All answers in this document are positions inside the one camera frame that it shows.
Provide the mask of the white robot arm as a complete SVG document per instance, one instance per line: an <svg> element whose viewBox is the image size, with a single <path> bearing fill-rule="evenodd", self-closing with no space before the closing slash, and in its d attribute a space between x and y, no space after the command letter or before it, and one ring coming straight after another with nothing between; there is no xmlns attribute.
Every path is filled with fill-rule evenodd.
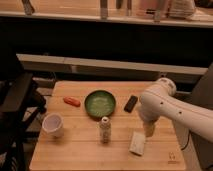
<svg viewBox="0 0 213 171"><path fill-rule="evenodd" d="M176 85L169 78L160 78L140 95L140 117L144 122L156 122L167 117L188 127L213 142L213 110L192 105L174 98Z"/></svg>

